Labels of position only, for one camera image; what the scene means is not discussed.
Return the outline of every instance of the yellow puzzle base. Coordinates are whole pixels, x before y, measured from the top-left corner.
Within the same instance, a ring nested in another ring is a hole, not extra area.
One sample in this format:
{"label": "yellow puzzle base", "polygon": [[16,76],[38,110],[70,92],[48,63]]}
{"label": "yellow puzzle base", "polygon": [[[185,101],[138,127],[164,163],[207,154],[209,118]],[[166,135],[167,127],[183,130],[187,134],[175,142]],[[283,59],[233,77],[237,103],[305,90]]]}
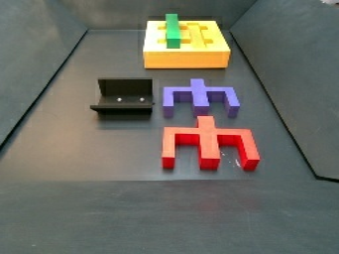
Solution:
{"label": "yellow puzzle base", "polygon": [[231,49],[215,21],[181,21],[181,49],[167,49],[166,21],[148,21],[143,46],[146,68],[222,68]]}

